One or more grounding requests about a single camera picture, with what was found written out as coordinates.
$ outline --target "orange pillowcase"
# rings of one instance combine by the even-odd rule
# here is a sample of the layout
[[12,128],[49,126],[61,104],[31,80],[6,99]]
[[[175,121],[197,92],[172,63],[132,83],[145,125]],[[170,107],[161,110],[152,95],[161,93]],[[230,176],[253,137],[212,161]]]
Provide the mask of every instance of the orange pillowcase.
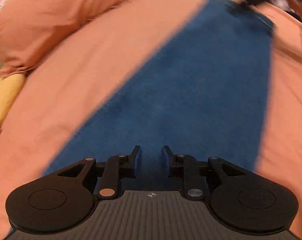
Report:
[[33,69],[99,14],[125,0],[0,0],[0,77]]

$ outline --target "yellow cushion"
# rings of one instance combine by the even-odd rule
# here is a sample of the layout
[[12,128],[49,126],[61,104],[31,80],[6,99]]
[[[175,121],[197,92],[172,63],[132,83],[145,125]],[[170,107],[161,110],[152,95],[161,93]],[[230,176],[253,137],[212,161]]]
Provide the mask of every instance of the yellow cushion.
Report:
[[23,74],[0,78],[0,127],[25,82]]

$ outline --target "orange bedsheet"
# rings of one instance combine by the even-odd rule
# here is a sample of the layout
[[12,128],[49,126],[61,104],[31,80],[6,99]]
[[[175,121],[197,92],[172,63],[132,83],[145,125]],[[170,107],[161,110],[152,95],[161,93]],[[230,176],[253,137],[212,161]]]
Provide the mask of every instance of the orange bedsheet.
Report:
[[[203,1],[123,3],[63,41],[28,77],[0,134],[0,239],[9,231],[8,194],[41,176],[76,129]],[[257,173],[297,195],[291,231],[302,238],[302,24],[270,4],[258,10],[276,27]]]

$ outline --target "wrinkled fabric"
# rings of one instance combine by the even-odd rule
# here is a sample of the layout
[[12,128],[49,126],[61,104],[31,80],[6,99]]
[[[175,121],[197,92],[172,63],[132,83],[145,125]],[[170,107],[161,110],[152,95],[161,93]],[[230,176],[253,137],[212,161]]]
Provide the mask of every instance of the wrinkled fabric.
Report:
[[0,77],[36,68],[88,19],[123,1],[127,0],[0,0]]
[[[93,113],[185,27],[203,3],[206,0],[131,0],[64,40],[28,77],[0,134],[0,239],[9,231],[8,194],[40,177]],[[274,23],[256,172],[296,194],[299,212],[291,231],[302,239],[302,24],[270,4],[256,9]]]

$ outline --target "blue towel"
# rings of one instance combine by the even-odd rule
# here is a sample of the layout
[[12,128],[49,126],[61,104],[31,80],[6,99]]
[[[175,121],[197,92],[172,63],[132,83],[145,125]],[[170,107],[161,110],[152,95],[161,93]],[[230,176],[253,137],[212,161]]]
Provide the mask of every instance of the blue towel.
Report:
[[272,22],[253,11],[232,14],[233,4],[209,0],[79,129],[46,174],[86,157],[130,154],[135,145],[149,177],[164,145],[252,171],[267,104]]

